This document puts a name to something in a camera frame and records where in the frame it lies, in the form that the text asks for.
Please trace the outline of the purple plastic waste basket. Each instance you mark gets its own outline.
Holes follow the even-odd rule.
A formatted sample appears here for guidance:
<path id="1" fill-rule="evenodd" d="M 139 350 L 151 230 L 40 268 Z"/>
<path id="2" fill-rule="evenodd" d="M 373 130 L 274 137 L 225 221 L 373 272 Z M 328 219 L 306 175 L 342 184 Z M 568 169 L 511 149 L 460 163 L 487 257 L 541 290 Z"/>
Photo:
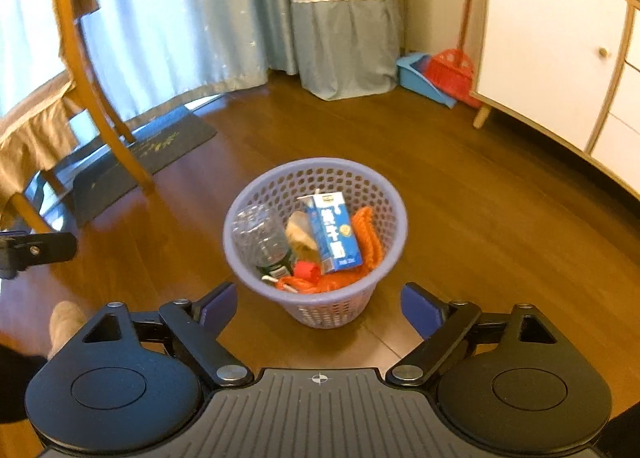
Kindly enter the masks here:
<path id="1" fill-rule="evenodd" d="M 404 201 L 382 175 L 337 158 L 296 160 L 251 181 L 224 221 L 244 285 L 306 326 L 338 328 L 366 308 L 406 242 Z"/>

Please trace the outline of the clear plastic water bottle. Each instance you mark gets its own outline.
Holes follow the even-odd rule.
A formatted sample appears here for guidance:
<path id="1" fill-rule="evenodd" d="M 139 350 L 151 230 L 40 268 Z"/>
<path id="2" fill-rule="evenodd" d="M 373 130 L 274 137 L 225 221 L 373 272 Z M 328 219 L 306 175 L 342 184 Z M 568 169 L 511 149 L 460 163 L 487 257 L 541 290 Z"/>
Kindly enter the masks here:
<path id="1" fill-rule="evenodd" d="M 274 279 L 293 275 L 294 254 L 280 217 L 265 204 L 244 207 L 235 215 L 232 238 L 247 263 Z"/>

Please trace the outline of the red plastic wrapper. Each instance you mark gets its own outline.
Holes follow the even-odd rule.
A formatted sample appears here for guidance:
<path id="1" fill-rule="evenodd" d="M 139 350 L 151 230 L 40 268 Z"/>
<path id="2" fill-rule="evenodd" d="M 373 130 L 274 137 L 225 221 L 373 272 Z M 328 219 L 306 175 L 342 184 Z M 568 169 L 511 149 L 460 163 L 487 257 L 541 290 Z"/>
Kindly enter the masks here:
<path id="1" fill-rule="evenodd" d="M 280 291 L 288 291 L 298 294 L 323 293 L 321 285 L 293 276 L 285 276 L 276 282 L 276 288 Z"/>

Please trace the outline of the blue milk carton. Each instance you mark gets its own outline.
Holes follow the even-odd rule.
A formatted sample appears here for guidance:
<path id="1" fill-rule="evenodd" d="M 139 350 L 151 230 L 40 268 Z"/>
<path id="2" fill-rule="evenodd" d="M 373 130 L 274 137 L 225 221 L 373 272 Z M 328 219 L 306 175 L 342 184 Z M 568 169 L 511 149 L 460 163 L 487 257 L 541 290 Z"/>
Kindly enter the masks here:
<path id="1" fill-rule="evenodd" d="M 301 196 L 320 256 L 322 274 L 359 267 L 362 257 L 343 193 L 316 192 Z"/>

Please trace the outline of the plastic bag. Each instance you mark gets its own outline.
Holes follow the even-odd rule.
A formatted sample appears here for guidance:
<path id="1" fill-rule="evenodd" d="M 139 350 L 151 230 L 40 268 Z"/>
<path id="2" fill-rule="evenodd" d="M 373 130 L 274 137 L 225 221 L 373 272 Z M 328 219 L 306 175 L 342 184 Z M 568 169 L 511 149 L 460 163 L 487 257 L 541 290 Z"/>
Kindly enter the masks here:
<path id="1" fill-rule="evenodd" d="M 285 236 L 296 259 L 320 264 L 320 254 L 308 215 L 295 211 L 286 222 Z"/>

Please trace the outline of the red bottle cap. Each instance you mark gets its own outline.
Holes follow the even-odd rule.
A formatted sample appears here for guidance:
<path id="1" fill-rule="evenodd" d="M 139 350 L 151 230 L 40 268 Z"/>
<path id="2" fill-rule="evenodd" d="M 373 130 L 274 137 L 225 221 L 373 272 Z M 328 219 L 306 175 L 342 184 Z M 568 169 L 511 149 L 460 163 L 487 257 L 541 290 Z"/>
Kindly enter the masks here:
<path id="1" fill-rule="evenodd" d="M 294 265 L 294 277 L 317 285 L 321 278 L 321 270 L 318 264 L 307 261 L 297 261 Z"/>

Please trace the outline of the beige slipper left foot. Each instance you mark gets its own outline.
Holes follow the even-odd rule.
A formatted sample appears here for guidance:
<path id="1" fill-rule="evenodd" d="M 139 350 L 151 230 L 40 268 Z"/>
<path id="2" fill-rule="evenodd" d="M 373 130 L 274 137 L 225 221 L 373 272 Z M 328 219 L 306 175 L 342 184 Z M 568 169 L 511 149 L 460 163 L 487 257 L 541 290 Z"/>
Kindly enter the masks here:
<path id="1" fill-rule="evenodd" d="M 51 348 L 48 360 L 52 360 L 86 322 L 84 311 L 76 303 L 62 301 L 56 304 L 49 320 Z"/>

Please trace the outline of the dark door mat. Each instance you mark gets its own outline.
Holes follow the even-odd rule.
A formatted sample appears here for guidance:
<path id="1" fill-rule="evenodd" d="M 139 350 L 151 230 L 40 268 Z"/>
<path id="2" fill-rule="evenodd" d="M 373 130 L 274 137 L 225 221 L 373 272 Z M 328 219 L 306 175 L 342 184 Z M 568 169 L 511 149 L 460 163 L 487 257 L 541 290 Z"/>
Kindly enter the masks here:
<path id="1" fill-rule="evenodd" d="M 151 175 L 163 170 L 217 134 L 185 106 L 156 118 L 136 132 L 138 140 L 129 148 Z M 82 169 L 73 181 L 74 216 L 81 227 L 137 187 L 137 181 L 111 154 Z"/>

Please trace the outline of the wooden chair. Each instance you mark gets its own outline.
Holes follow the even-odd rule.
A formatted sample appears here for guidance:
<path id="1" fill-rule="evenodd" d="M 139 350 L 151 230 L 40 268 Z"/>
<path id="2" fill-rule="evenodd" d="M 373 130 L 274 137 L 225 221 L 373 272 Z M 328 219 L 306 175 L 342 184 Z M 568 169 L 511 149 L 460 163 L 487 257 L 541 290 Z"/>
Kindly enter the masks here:
<path id="1" fill-rule="evenodd" d="M 89 59 L 80 22 L 98 8 L 97 0 L 1 0 L 2 229 L 23 221 L 36 233 L 50 231 L 26 191 L 40 175 L 63 192 L 54 169 L 78 146 L 70 121 L 81 112 L 134 181 L 153 187 Z"/>

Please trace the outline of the red broom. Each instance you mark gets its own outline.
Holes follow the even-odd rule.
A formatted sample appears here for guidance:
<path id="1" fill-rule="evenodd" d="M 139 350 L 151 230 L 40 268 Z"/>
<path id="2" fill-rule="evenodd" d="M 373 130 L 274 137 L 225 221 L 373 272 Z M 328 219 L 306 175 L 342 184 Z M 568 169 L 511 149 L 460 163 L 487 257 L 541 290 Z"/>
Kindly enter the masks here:
<path id="1" fill-rule="evenodd" d="M 428 60 L 424 76 L 437 89 L 455 100 L 466 103 L 473 109 L 482 104 L 471 96 L 474 66 L 465 54 L 464 46 L 468 37 L 473 0 L 464 0 L 463 14 L 458 34 L 457 46 L 445 49 Z"/>

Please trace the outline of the blue dustpan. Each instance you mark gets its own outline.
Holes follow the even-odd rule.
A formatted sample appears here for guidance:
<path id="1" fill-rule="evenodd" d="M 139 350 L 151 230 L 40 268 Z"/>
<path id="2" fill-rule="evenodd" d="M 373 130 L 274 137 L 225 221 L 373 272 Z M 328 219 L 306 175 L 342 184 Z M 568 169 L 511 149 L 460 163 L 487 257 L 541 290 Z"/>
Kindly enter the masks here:
<path id="1" fill-rule="evenodd" d="M 431 56 L 423 54 L 423 52 L 413 52 L 399 58 L 396 61 L 399 85 L 452 109 L 457 100 L 438 89 L 422 73 L 422 68 L 427 65 L 430 59 Z"/>

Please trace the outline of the light blue curtain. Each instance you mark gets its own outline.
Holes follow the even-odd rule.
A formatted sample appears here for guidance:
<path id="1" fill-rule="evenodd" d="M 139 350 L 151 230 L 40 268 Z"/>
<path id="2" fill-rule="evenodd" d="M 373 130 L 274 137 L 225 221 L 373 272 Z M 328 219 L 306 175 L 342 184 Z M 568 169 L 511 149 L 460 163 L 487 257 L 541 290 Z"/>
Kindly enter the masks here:
<path id="1" fill-rule="evenodd" d="M 290 0 L 96 0 L 81 19 L 96 79 L 138 121 L 297 70 Z"/>

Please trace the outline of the white wooden cabinet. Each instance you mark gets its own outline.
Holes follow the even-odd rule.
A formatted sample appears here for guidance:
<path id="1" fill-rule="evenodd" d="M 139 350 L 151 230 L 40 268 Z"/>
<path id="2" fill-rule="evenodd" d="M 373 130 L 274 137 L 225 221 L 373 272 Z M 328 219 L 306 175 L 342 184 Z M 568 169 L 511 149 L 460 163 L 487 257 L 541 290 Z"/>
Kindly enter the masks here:
<path id="1" fill-rule="evenodd" d="M 500 110 L 639 192 L 638 0 L 483 0 L 473 125 Z"/>

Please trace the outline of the grey skirted fabric cover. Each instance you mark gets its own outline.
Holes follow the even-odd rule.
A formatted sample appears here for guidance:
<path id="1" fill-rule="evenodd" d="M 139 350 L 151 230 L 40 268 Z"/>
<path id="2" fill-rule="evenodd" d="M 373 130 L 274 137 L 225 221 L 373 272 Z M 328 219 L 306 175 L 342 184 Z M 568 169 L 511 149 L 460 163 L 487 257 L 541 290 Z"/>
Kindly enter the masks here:
<path id="1" fill-rule="evenodd" d="M 396 86 L 398 0 L 290 0 L 302 85 L 323 100 L 383 94 Z"/>

